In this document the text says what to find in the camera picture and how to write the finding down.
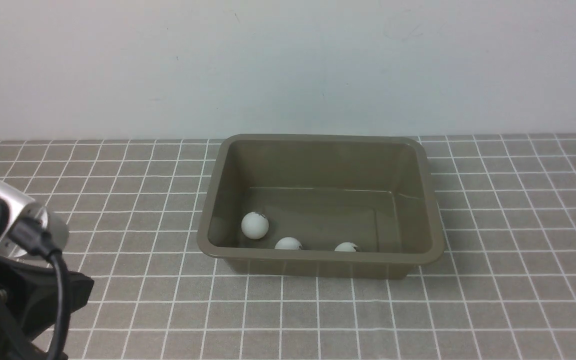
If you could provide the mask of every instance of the grid tile floor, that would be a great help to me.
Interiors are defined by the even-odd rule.
[[[95,280],[72,359],[576,359],[576,134],[413,139],[448,246],[404,280],[203,255],[219,140],[0,141],[0,180],[68,221],[67,263]]]

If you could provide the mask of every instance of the white grout line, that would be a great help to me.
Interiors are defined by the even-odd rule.
[[[153,158],[154,149],[155,149],[155,148],[154,148],[154,146],[153,146],[153,148],[152,148],[152,150],[151,150],[151,152],[150,152],[150,158],[151,158],[151,159]],[[127,153],[128,153],[128,146],[126,146],[125,150],[123,151],[123,159],[126,159],[126,154],[127,154]],[[150,162],[148,163],[148,166],[146,167],[146,171],[148,171],[148,167],[150,167]],[[144,187],[144,182],[146,182],[146,178],[145,178],[145,177],[141,180],[141,185],[139,186],[139,189],[140,189],[140,190]],[[109,199],[109,198],[110,198],[110,193],[108,194],[108,196],[107,196],[106,199],[105,199],[105,204],[103,205],[104,208],[107,207],[107,205],[108,205],[108,199]],[[132,204],[132,209],[134,210],[136,206],[137,206],[137,198],[134,199],[134,203]],[[97,230],[97,228],[98,228],[98,226],[99,226],[99,223],[101,222],[101,218],[102,218],[102,216],[99,216],[99,219],[97,219],[96,224],[94,224],[94,230],[93,230],[93,234],[91,235],[91,239],[90,239],[90,243],[88,244],[88,248],[90,248],[90,245],[91,245],[92,242],[93,242],[93,238],[94,238],[94,236],[95,236],[95,232],[96,232],[96,230]],[[126,233],[127,233],[128,227],[130,227],[130,222],[132,221],[132,219],[133,219],[133,214],[130,214],[130,215],[128,216],[128,221],[126,222],[126,226],[125,226],[125,228],[124,228],[124,230],[123,230],[123,234],[121,235],[121,240],[119,241],[119,249],[121,249],[122,246],[123,246],[123,244],[124,244],[124,240],[126,239]],[[105,288],[103,289],[103,295],[101,296],[101,301],[102,301],[102,302],[106,299],[106,295],[108,294],[108,289],[109,289],[109,287],[110,287],[110,282],[112,281],[113,273],[114,273],[114,271],[115,271],[115,267],[117,266],[117,261],[118,261],[118,260],[119,260],[119,253],[117,253],[117,254],[114,256],[114,260],[113,260],[113,262],[112,262],[112,267],[110,267],[110,274],[108,275],[108,281],[105,283]],[[80,268],[80,269],[82,268],[82,266],[83,266],[83,264],[84,264],[84,261],[85,261],[85,255],[84,255],[84,259],[82,259],[81,264],[79,265],[79,268]],[[103,308],[103,303],[101,303],[101,304],[99,305],[99,308],[96,310],[96,314],[94,315],[94,321],[93,321],[93,325],[92,325],[92,328],[93,328],[93,329],[95,328],[95,326],[97,325],[97,322],[99,321],[99,314],[101,313],[101,308]],[[94,331],[91,331],[91,332],[90,332],[90,334],[88,335],[88,338],[87,338],[87,340],[86,340],[86,346],[84,347],[84,352],[83,352],[83,354],[84,354],[83,356],[84,356],[84,357],[86,356],[86,353],[88,352],[88,348],[89,348],[89,345],[90,345],[90,340],[92,339],[93,332],[94,332]],[[123,354],[125,351],[126,351],[126,346],[124,345],[124,349],[122,350],[122,354]]]
[[[156,146],[153,146],[153,147],[152,147],[150,159],[153,158],[153,155],[154,155],[154,153],[155,153],[155,152],[154,152],[154,151],[155,151],[155,148],[156,148]],[[177,159],[177,161],[179,161],[179,158],[181,157],[181,149],[182,149],[182,145],[179,144],[179,150],[177,151],[177,154],[176,154],[176,159]],[[174,171],[173,171],[173,177],[174,177],[175,173],[177,172],[177,169],[178,169],[178,167],[175,166],[175,167],[174,167]],[[144,182],[146,182],[146,178],[145,178],[145,177],[144,177],[144,180],[143,180],[142,183],[141,183],[141,186],[142,186],[142,187],[144,186]],[[171,180],[171,181],[170,181],[170,184],[168,185],[168,193],[166,194],[166,198],[164,199],[164,204],[163,204],[163,208],[162,208],[162,209],[166,209],[166,205],[167,205],[168,202],[169,202],[170,190],[172,189],[172,183],[173,183],[173,182],[172,182],[172,180]],[[137,206],[137,202],[138,202],[138,201],[139,201],[139,196],[137,196],[137,198],[135,198],[135,203],[134,203],[134,205],[133,205],[133,207],[132,207],[133,210],[135,210],[135,207]],[[151,268],[151,260],[153,260],[153,252],[155,251],[155,246],[156,246],[156,244],[157,244],[157,237],[158,237],[158,235],[159,235],[159,229],[162,227],[162,221],[163,221],[163,219],[164,219],[164,215],[165,215],[165,214],[166,214],[166,211],[162,211],[162,212],[161,212],[161,215],[160,215],[160,217],[159,217],[159,222],[158,222],[158,224],[157,224],[157,230],[155,231],[155,237],[154,237],[154,239],[153,239],[153,241],[152,241],[152,246],[151,246],[151,248],[150,248],[150,253],[149,253],[149,255],[148,255],[148,260],[147,260],[147,262],[146,262],[146,269],[144,269],[143,278],[142,278],[142,280],[141,280],[141,285],[139,285],[139,292],[138,292],[138,295],[137,295],[137,300],[141,300],[141,299],[142,299],[142,292],[144,292],[144,284],[146,284],[146,276],[148,275],[148,270]],[[130,339],[131,331],[132,331],[132,329],[133,329],[133,326],[135,325],[135,317],[137,316],[137,310],[138,310],[138,308],[139,308],[139,305],[137,304],[137,305],[135,305],[134,309],[132,310],[132,317],[131,317],[131,319],[130,319],[130,326],[128,327],[128,335],[126,335],[126,340],[125,340],[125,342],[124,342],[124,344],[123,344],[123,351],[121,352],[121,358],[122,358],[122,359],[126,356],[126,349],[128,349],[128,340]],[[170,319],[170,315],[171,315],[172,312],[173,312],[173,308],[174,308],[174,306],[173,306],[173,305],[170,305],[169,319]],[[163,354],[165,347],[166,347],[166,345],[165,345],[165,342],[164,342],[164,344],[162,344],[162,346],[161,346],[161,354]]]
[[[424,281],[424,271],[421,266],[419,266],[419,277],[421,278],[421,287],[423,288],[423,296],[425,297],[425,301],[421,301],[421,303],[425,303],[425,306],[428,309],[428,317],[430,318],[430,328],[432,328],[432,337],[434,337],[434,348],[437,351],[437,359],[442,360],[442,353],[439,351],[439,340],[437,339],[437,329],[435,328],[435,321],[433,319],[433,311],[430,308],[428,290],[426,289],[426,281]]]
[[[478,153],[478,152],[479,152],[479,147],[478,147],[476,144],[475,144],[475,148],[476,148],[477,153]],[[450,146],[448,146],[448,153],[450,153],[450,157],[452,158],[452,164],[455,166],[455,169],[456,169],[456,168],[457,168],[457,163],[455,162],[455,158],[453,157],[453,150],[452,150],[452,148],[451,148]],[[461,185],[462,189],[464,189],[464,182],[462,182],[462,178],[461,178],[460,176],[458,176],[458,178],[459,178],[459,184]],[[490,176],[488,176],[488,181],[489,181],[489,183],[490,183],[490,187],[493,188],[492,180],[490,179]],[[466,200],[466,206],[469,208],[468,212],[470,213],[470,218],[472,219],[472,223],[473,223],[473,225],[474,225],[474,227],[475,227],[475,231],[477,231],[477,238],[478,238],[478,240],[479,240],[479,243],[481,244],[481,248],[485,250],[485,249],[486,249],[486,246],[485,246],[484,241],[483,241],[483,239],[482,239],[482,233],[481,233],[481,231],[480,231],[480,228],[479,228],[479,226],[478,226],[478,224],[477,224],[477,221],[476,221],[476,219],[475,219],[475,214],[473,213],[473,209],[471,208],[470,200],[468,199],[468,196],[464,196],[464,198],[465,198],[465,200]],[[508,223],[508,219],[506,219],[506,215],[503,215],[503,218],[505,219],[505,223],[506,223],[507,228],[510,229],[510,224]],[[493,275],[494,275],[495,272],[494,272],[493,269],[492,269],[492,265],[490,264],[490,258],[489,258],[488,254],[487,254],[486,252],[484,252],[484,257],[486,258],[486,264],[487,264],[488,271],[490,271],[490,274],[493,274]],[[455,266],[455,267],[454,267],[454,269],[455,269],[455,274],[458,274],[458,272],[457,272],[457,265],[455,264],[454,266]],[[496,291],[496,295],[499,297],[499,299],[503,299],[503,297],[501,296],[501,291],[499,291],[499,284],[498,284],[498,282],[497,282],[497,278],[496,278],[495,276],[492,276],[492,280],[493,280],[493,284],[494,284],[494,290]],[[512,323],[510,322],[510,317],[508,316],[508,310],[506,309],[506,306],[504,305],[503,302],[501,303],[501,308],[502,308],[502,310],[503,310],[503,316],[505,317],[505,321],[508,323],[508,327],[511,329],[511,330],[510,330],[510,335],[512,335],[512,342],[514,343],[514,347],[515,347],[515,349],[517,350],[517,354],[519,354],[519,357],[521,358],[521,357],[522,357],[522,354],[521,354],[521,350],[519,350],[519,344],[518,344],[518,342],[517,342],[517,337],[516,337],[516,335],[515,335],[515,332],[512,331]],[[477,342],[477,337],[475,336],[474,330],[473,330],[473,334],[472,334],[472,335],[473,335],[473,337],[474,337],[475,344],[477,344],[477,343],[478,343],[478,342]]]

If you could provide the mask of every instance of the olive green tray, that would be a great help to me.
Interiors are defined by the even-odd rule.
[[[247,239],[249,212],[270,223]],[[304,250],[275,250],[283,237]],[[407,137],[242,134],[219,149],[197,232],[243,274],[401,279],[444,252],[428,159]],[[343,242],[359,252],[339,252]]]

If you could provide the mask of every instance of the white ball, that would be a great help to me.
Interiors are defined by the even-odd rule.
[[[268,219],[259,212],[249,212],[241,221],[241,231],[252,240],[262,239],[269,227]]]
[[[302,243],[294,237],[284,237],[277,241],[274,248],[278,250],[304,250]]]
[[[346,251],[354,253],[355,251],[359,251],[359,246],[354,243],[341,243],[338,244],[336,248],[334,248],[334,251]]]

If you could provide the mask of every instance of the tray bottom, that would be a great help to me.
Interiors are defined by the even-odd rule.
[[[338,244],[352,242],[364,252],[402,251],[389,191],[251,187],[242,202],[242,215],[249,212],[264,214],[270,229],[259,240],[239,230],[240,248],[272,249],[279,239],[293,237],[304,250],[333,251]]]

